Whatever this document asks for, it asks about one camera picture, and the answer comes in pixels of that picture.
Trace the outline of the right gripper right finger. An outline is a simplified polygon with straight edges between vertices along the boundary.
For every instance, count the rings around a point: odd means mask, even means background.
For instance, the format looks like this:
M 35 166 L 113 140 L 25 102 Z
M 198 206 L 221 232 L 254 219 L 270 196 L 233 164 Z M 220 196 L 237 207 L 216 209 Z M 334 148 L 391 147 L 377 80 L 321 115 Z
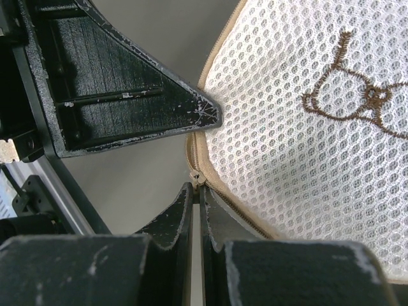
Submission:
M 238 252 L 271 242 L 225 204 L 211 188 L 200 188 L 201 244 L 207 252 Z

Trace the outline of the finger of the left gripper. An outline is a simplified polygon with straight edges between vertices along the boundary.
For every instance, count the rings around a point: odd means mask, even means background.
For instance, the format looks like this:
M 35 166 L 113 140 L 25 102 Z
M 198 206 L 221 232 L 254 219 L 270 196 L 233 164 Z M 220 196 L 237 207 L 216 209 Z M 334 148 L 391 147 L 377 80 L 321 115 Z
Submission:
M 20 72 L 48 157 L 217 128 L 221 106 L 125 37 L 91 1 L 20 1 Z

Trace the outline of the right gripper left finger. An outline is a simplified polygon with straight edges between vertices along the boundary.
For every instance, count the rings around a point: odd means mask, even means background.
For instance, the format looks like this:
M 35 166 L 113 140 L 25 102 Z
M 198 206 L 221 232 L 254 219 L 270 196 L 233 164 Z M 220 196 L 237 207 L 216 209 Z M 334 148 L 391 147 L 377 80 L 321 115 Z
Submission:
M 194 189 L 182 185 L 173 202 L 135 234 L 148 235 L 163 250 L 184 249 L 188 245 Z

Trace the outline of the white mesh laundry bag beige trim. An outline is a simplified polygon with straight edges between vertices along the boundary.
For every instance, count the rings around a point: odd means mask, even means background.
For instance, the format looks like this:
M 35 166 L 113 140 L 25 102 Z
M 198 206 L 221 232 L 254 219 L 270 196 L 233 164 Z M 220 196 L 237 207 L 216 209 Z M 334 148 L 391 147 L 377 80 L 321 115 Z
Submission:
M 407 2 L 240 1 L 199 83 L 197 186 L 263 236 L 354 240 L 407 283 Z

